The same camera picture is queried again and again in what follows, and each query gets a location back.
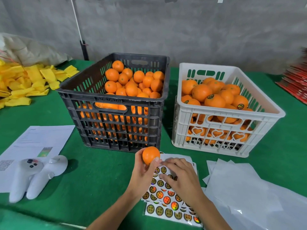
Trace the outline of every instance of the qr code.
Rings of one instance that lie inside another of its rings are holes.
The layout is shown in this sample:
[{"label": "qr code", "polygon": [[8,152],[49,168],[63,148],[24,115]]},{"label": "qr code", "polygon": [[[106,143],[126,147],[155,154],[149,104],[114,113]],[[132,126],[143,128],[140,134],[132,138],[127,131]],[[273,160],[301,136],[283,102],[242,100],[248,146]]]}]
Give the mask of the qr code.
[{"label": "qr code", "polygon": [[5,171],[14,160],[0,161],[0,171]]}]

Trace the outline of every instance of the gray wall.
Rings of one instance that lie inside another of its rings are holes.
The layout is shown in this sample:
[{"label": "gray wall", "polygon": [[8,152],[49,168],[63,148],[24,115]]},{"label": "gray wall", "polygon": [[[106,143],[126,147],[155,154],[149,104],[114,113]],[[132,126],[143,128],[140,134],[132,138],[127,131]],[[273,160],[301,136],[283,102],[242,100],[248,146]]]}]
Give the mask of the gray wall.
[{"label": "gray wall", "polygon": [[[111,52],[281,73],[307,46],[307,0],[75,0],[90,60]],[[0,32],[82,59],[70,0],[0,0]]]}]

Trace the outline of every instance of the green tablecloth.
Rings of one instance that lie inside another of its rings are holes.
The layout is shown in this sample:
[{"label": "green tablecloth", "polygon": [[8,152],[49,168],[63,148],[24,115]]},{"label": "green tablecloth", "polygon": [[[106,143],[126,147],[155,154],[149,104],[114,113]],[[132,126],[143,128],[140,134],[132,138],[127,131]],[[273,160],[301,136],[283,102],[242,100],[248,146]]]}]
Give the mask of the green tablecloth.
[{"label": "green tablecloth", "polygon": [[[93,62],[70,61],[79,70]],[[161,151],[189,155],[197,162],[201,180],[208,175],[206,160],[233,160],[250,163],[259,176],[269,182],[307,196],[307,154],[305,136],[306,106],[274,84],[277,76],[259,72],[246,73],[285,112],[251,151],[248,158],[176,148],[171,143],[173,107],[177,94],[178,68],[171,69],[169,95],[164,105]],[[0,152],[6,150],[29,126],[73,124],[56,91],[33,98],[30,106],[6,107],[0,110]],[[69,159],[66,172],[53,178],[34,200],[8,203],[8,193],[0,194],[0,229],[59,229],[44,221],[88,226],[125,191],[134,165],[134,154],[88,148],[74,129],[61,151]],[[121,229],[194,229],[188,225],[143,215],[139,202],[128,214]]]}]

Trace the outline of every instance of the white plastic crate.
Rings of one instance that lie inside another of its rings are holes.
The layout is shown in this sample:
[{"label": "white plastic crate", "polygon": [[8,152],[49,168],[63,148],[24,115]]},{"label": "white plastic crate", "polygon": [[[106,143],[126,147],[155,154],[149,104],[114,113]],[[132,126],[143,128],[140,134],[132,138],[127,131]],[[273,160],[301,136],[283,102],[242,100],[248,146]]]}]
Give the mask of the white plastic crate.
[{"label": "white plastic crate", "polygon": [[[225,84],[238,85],[241,88],[240,94],[249,100],[249,108],[254,111],[195,106],[181,101],[182,80],[194,79],[200,84],[208,77],[214,77]],[[191,123],[193,113],[198,114],[195,123]],[[202,124],[197,123],[200,114],[206,115]],[[248,157],[250,151],[262,137],[277,120],[285,115],[285,112],[237,67],[192,63],[179,65],[178,93],[172,135],[172,143],[176,147]],[[242,121],[237,125],[224,123],[226,118],[222,123],[212,122],[212,120],[208,121],[210,116],[232,117]],[[240,130],[243,124],[247,125],[246,130]],[[192,134],[188,134],[189,127],[192,129]],[[248,138],[243,141],[245,133],[248,133]]]}]

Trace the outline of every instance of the person's left hand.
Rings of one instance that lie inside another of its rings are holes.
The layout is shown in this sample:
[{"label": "person's left hand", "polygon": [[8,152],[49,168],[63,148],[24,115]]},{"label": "person's left hand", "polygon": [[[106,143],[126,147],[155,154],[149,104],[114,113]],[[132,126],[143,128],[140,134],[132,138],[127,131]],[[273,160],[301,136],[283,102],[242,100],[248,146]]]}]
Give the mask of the person's left hand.
[{"label": "person's left hand", "polygon": [[130,193],[137,201],[140,200],[149,189],[154,171],[162,162],[161,159],[156,157],[151,162],[150,166],[146,166],[142,160],[144,150],[145,148],[142,148],[135,154],[134,168],[126,190],[126,192]]}]

